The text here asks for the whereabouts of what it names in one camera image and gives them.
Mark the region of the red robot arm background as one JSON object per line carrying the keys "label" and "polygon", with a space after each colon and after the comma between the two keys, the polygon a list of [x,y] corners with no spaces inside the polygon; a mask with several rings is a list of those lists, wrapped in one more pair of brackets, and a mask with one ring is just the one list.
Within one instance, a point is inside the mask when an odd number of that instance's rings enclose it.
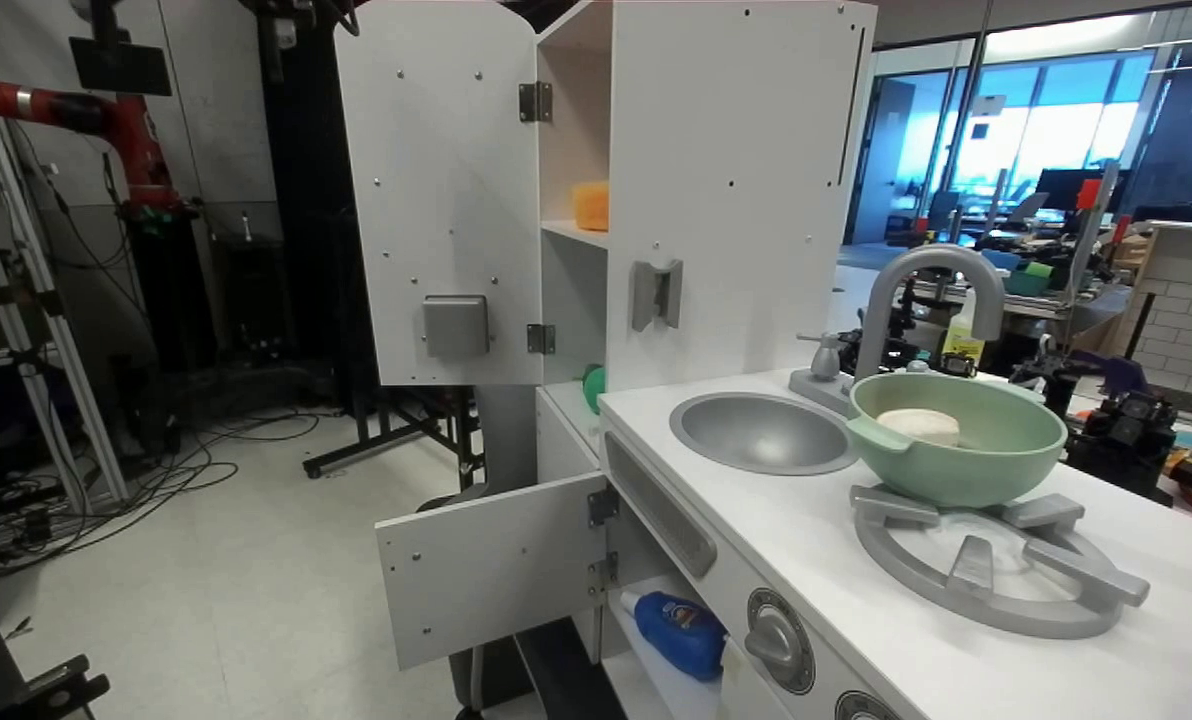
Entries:
{"label": "red robot arm background", "polygon": [[0,80],[0,119],[29,119],[97,136],[121,158],[129,202],[137,210],[170,211],[186,206],[186,196],[173,185],[148,103],[132,91],[102,101],[86,91],[47,91]]}

